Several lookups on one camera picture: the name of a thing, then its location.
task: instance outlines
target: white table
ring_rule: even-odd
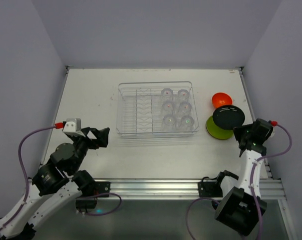
[[[192,137],[122,139],[116,133],[118,84],[129,82],[191,81],[200,130]],[[233,104],[252,123],[241,78],[237,70],[175,69],[71,69],[66,81],[56,122],[81,118],[82,127],[109,127],[109,145],[89,150],[81,170],[94,178],[108,179],[199,179],[215,177],[223,170],[239,174],[238,143],[234,138],[217,140],[205,128],[214,108],[212,96],[226,92]],[[71,142],[60,130],[54,130],[45,162],[55,148]],[[261,178],[267,178],[265,166]]]

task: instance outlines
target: white wall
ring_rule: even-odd
[[[0,217],[22,196],[25,183],[18,145],[29,132],[50,126],[65,67],[29,0],[0,0]],[[29,176],[43,154],[48,132],[22,151]]]
[[[281,0],[32,0],[67,65],[232,68]]]
[[[277,120],[292,134],[291,151],[270,164],[273,174],[282,178],[302,239],[302,0],[281,3],[244,73],[255,115]],[[278,130],[269,153],[287,144]]]

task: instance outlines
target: cup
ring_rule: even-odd
[[[166,115],[162,121],[162,131],[173,132],[176,130],[176,118],[173,115]]]
[[[165,101],[161,108],[161,117],[173,115],[175,104],[173,101]]]
[[[194,119],[191,116],[184,116],[178,125],[179,131],[192,131],[194,129]]]
[[[178,103],[182,103],[182,102],[188,102],[190,98],[190,92],[188,90],[185,89],[181,89],[180,91],[177,92],[177,99],[176,101]]]
[[[191,114],[192,105],[186,101],[180,103],[179,108],[177,109],[176,116],[182,118]]]
[[[165,88],[161,91],[161,103],[165,101],[173,101],[173,90]]]

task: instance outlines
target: metal frame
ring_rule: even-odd
[[[175,179],[96,179],[111,182],[111,192],[128,200],[190,200],[199,197],[197,183],[201,180]],[[261,180],[263,200],[285,200],[281,180]]]
[[[71,66],[65,66],[65,77],[64,77],[64,82],[63,82],[63,89],[62,89],[61,94],[60,94],[60,96],[59,96],[59,102],[58,102],[58,105],[56,106],[56,109],[55,109],[55,112],[54,112],[54,119],[53,119],[53,122],[52,122],[52,126],[53,126],[54,123],[55,123],[56,116],[57,116],[57,113],[58,113],[59,108],[60,108],[60,104],[61,104],[61,100],[62,100],[64,88],[65,88],[65,85],[66,85],[66,80],[67,80],[67,77],[68,77],[69,71],[70,71],[70,67],[71,67]],[[44,148],[44,151],[43,151],[43,154],[42,154],[42,158],[41,158],[41,162],[40,162],[39,168],[44,164],[45,157],[46,157],[46,153],[47,153],[47,149],[48,149],[48,147],[49,147],[49,143],[50,143],[51,136],[52,136],[52,131],[53,131],[53,130],[50,130],[49,137],[48,137],[47,140],[46,140],[45,148]]]
[[[242,81],[244,92],[249,105],[252,119],[255,119],[255,115],[252,109],[252,104],[247,92],[245,80],[243,77],[242,67],[236,68],[239,71],[239,75]],[[66,67],[65,82],[67,80],[69,67]],[[63,92],[61,92],[59,103],[61,102]],[[59,105],[57,106],[54,120],[57,116]],[[43,153],[40,166],[44,163],[45,155],[47,152],[48,144],[51,135],[45,145],[45,151]],[[292,217],[290,215],[286,196],[282,186],[281,180],[273,180],[269,163],[265,160],[266,169],[269,179],[260,180],[260,192],[263,200],[277,200],[280,211],[282,214],[283,222],[286,228],[286,232],[289,240],[298,240],[298,234],[295,230]],[[197,190],[197,183],[199,179],[95,179],[95,181],[103,181],[111,183],[111,192],[119,194],[123,199],[127,200],[190,200],[199,197]]]

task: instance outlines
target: dish rack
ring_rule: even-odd
[[[173,90],[174,99],[179,90],[189,91],[190,116],[194,119],[191,130],[163,130],[162,91]],[[199,131],[193,87],[191,82],[130,82],[119,84],[117,133],[123,138],[190,137]]]

